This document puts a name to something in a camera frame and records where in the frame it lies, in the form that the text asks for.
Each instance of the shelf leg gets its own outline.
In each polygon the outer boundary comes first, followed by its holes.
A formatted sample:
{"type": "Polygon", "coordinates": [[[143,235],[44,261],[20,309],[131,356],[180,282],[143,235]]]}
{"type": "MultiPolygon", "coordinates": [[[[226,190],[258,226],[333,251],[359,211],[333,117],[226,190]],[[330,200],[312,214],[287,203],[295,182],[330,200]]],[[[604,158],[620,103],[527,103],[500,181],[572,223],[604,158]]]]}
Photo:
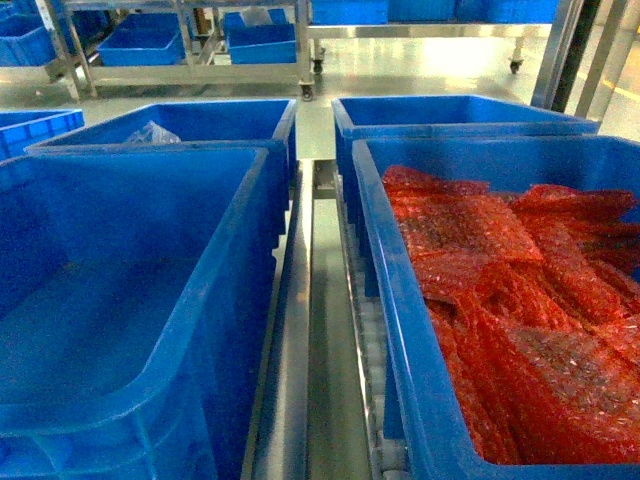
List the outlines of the shelf leg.
{"type": "Polygon", "coordinates": [[[67,83],[69,94],[71,95],[71,98],[76,102],[79,102],[81,91],[80,79],[76,73],[75,61],[71,57],[69,49],[67,48],[67,42],[61,33],[62,30],[60,29],[60,22],[58,21],[58,14],[56,13],[55,8],[53,8],[50,0],[36,0],[36,5],[38,7],[40,17],[42,18],[42,23],[51,37],[54,51],[56,52],[57,57],[64,62],[64,81],[67,83]]]}
{"type": "Polygon", "coordinates": [[[298,0],[296,3],[296,49],[300,86],[311,87],[314,81],[311,74],[311,51],[309,48],[308,0],[298,0]]]}
{"type": "Polygon", "coordinates": [[[69,12],[66,8],[65,8],[65,15],[67,19],[67,24],[69,25],[69,32],[71,33],[71,39],[73,40],[73,45],[76,48],[76,55],[80,60],[80,66],[82,67],[84,78],[87,81],[87,89],[89,90],[89,94],[93,98],[97,98],[98,91],[96,90],[96,86],[93,83],[93,78],[91,77],[89,62],[87,61],[87,57],[84,53],[82,42],[80,42],[80,37],[78,36],[78,31],[76,30],[76,26],[73,24],[71,12],[69,12]]]}

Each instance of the stack of blue crates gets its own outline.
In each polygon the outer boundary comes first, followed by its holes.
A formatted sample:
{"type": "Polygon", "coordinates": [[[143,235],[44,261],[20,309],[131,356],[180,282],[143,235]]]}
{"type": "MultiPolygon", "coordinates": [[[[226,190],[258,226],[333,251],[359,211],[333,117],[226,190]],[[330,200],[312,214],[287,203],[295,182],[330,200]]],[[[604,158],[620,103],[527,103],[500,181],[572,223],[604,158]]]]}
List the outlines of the stack of blue crates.
{"type": "Polygon", "coordinates": [[[110,67],[175,65],[185,58],[174,13],[131,14],[97,51],[103,65],[110,67]]]}
{"type": "Polygon", "coordinates": [[[25,147],[83,125],[82,110],[0,112],[0,160],[24,155],[25,147]]]}
{"type": "Polygon", "coordinates": [[[558,0],[457,0],[456,18],[463,22],[551,23],[558,0]]]}
{"type": "Polygon", "coordinates": [[[295,63],[296,30],[281,8],[269,10],[272,25],[247,27],[240,13],[224,17],[224,31],[231,63],[295,63]]]}
{"type": "Polygon", "coordinates": [[[0,477],[240,478],[294,121],[152,105],[0,163],[0,477]]]}

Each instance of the plastic packaging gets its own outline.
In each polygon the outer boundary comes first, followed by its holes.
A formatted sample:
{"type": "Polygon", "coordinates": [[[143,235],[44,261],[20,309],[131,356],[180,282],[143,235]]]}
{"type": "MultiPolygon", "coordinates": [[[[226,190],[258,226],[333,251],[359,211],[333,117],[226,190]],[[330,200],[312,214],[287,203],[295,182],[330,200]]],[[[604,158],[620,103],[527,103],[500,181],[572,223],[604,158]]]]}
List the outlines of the plastic packaging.
{"type": "Polygon", "coordinates": [[[273,25],[269,10],[265,7],[247,7],[240,12],[240,17],[247,27],[273,25]]]}
{"type": "Polygon", "coordinates": [[[171,133],[166,128],[161,127],[153,120],[149,121],[143,128],[133,132],[124,143],[179,143],[180,137],[175,133],[171,133]]]}

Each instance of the blue plastic bin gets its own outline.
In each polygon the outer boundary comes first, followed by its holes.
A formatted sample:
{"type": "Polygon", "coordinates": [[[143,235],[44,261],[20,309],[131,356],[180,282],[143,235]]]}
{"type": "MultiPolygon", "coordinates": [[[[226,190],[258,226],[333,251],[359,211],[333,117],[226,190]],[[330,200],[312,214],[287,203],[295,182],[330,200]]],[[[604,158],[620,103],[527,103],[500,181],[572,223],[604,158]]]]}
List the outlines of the blue plastic bin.
{"type": "Polygon", "coordinates": [[[24,155],[28,145],[83,125],[82,110],[0,112],[0,160],[24,155]]]}
{"type": "Polygon", "coordinates": [[[179,30],[178,15],[175,13],[132,13],[118,25],[122,30],[179,30]]]}
{"type": "MultiPolygon", "coordinates": [[[[274,25],[285,25],[289,23],[289,21],[287,20],[287,14],[283,8],[270,8],[268,12],[269,12],[269,17],[271,18],[271,21],[273,22],[274,25]]],[[[244,23],[244,20],[242,20],[242,15],[240,14],[240,12],[227,13],[224,16],[225,32],[235,28],[239,28],[239,29],[247,28],[247,26],[244,23]]]]}
{"type": "Polygon", "coordinates": [[[38,15],[13,15],[0,21],[0,66],[37,67],[55,52],[38,15]]]}
{"type": "MultiPolygon", "coordinates": [[[[598,124],[479,96],[361,97],[333,100],[336,159],[345,199],[357,197],[354,140],[379,137],[495,137],[596,133],[598,124]]],[[[349,220],[353,221],[351,212],[349,220]]]]}
{"type": "MultiPolygon", "coordinates": [[[[640,144],[595,136],[388,138],[354,144],[358,231],[368,238],[369,261],[375,265],[373,280],[384,311],[413,478],[631,480],[640,478],[640,465],[498,466],[477,455],[381,175],[391,165],[403,165],[445,179],[489,181],[496,191],[524,192],[532,183],[555,183],[584,190],[630,189],[640,197],[638,158],[640,144]]],[[[625,218],[640,221],[640,209],[625,218]]],[[[393,400],[386,398],[385,407],[391,408],[393,400]]]]}
{"type": "Polygon", "coordinates": [[[276,154],[289,178],[295,176],[295,100],[232,100],[197,103],[158,103],[120,117],[32,145],[30,153],[136,152],[152,149],[203,147],[265,147],[276,154]],[[149,121],[175,133],[179,144],[123,143],[149,121]]]}
{"type": "Polygon", "coordinates": [[[451,20],[455,0],[390,0],[390,22],[451,20]]]}
{"type": "Polygon", "coordinates": [[[296,63],[296,30],[292,24],[261,25],[226,31],[231,63],[296,63]]]}
{"type": "Polygon", "coordinates": [[[98,48],[108,67],[175,65],[184,57],[179,30],[117,28],[98,48]]]}
{"type": "Polygon", "coordinates": [[[281,173],[264,149],[0,164],[0,477],[240,478],[281,173]]]}
{"type": "Polygon", "coordinates": [[[313,0],[315,25],[384,25],[389,0],[313,0]]]}
{"type": "Polygon", "coordinates": [[[558,0],[457,0],[456,18],[463,22],[552,23],[558,0]]]}

